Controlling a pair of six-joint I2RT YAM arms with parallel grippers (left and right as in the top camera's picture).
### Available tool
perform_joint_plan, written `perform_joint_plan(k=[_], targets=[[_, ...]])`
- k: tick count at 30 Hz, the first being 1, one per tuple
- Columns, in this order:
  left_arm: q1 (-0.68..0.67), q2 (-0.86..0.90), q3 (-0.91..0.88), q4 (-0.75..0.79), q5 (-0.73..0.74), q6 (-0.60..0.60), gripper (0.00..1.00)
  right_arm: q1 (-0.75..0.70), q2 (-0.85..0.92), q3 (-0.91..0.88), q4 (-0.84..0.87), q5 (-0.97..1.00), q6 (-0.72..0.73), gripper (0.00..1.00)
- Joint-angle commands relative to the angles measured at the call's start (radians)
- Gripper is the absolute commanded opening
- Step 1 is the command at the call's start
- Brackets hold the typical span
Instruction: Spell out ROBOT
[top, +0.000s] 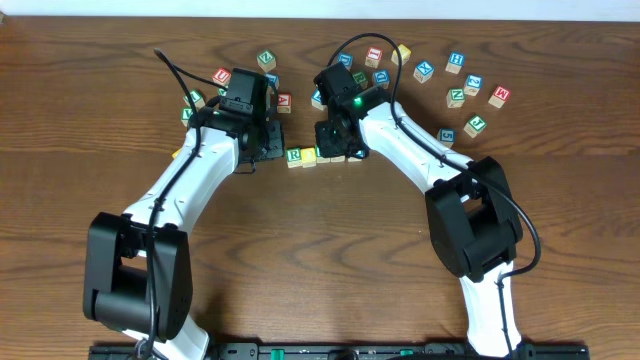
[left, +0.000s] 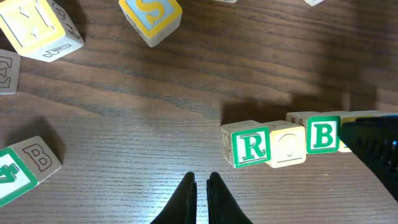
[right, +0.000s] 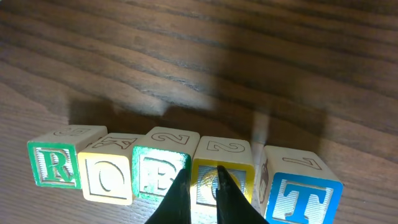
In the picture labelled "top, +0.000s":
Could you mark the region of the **green B wooden block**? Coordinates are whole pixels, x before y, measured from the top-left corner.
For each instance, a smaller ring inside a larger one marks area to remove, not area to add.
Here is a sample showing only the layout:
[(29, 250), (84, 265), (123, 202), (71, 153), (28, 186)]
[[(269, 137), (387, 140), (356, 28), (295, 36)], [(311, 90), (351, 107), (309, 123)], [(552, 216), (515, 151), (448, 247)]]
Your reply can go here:
[(330, 158), (327, 158), (327, 157), (324, 157), (324, 156), (321, 155), (320, 148), (319, 148), (318, 145), (315, 146), (315, 155), (316, 155), (316, 163), (317, 164), (324, 164), (324, 163), (330, 163), (331, 162)]

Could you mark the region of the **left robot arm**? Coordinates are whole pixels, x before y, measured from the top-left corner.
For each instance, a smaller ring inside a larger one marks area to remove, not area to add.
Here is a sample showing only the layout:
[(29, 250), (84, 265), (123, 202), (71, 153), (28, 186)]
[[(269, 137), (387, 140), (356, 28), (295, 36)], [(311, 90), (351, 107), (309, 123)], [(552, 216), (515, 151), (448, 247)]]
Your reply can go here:
[(189, 236), (216, 188), (241, 163), (279, 158), (284, 136), (274, 112), (204, 107), (179, 154), (120, 215), (99, 213), (88, 230), (86, 318), (138, 340), (136, 355), (202, 359), (209, 334), (190, 316)]

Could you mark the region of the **yellow O wooden block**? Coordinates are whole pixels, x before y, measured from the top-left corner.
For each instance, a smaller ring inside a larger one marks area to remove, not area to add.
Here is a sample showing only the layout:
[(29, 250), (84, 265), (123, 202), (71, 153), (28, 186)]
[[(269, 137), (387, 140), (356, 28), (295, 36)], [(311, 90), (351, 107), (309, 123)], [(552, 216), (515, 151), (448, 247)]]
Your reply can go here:
[(314, 167), (317, 165), (316, 149), (314, 147), (302, 148), (300, 153), (303, 168)]
[(345, 161), (345, 156), (344, 155), (330, 158), (330, 162), (331, 163), (339, 163), (339, 162), (344, 162), (344, 161)]

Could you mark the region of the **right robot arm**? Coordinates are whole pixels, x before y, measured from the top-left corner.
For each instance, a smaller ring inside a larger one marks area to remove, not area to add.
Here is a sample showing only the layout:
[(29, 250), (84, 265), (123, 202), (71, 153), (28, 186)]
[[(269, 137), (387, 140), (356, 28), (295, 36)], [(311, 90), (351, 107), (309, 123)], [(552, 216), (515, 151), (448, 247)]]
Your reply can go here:
[(501, 165), (461, 155), (422, 129), (381, 88), (319, 93), (328, 118), (315, 126), (324, 157), (365, 158), (377, 152), (423, 192), (431, 243), (460, 280), (469, 345), (476, 354), (515, 355), (522, 337), (511, 279), (516, 245), (530, 224), (513, 200)]

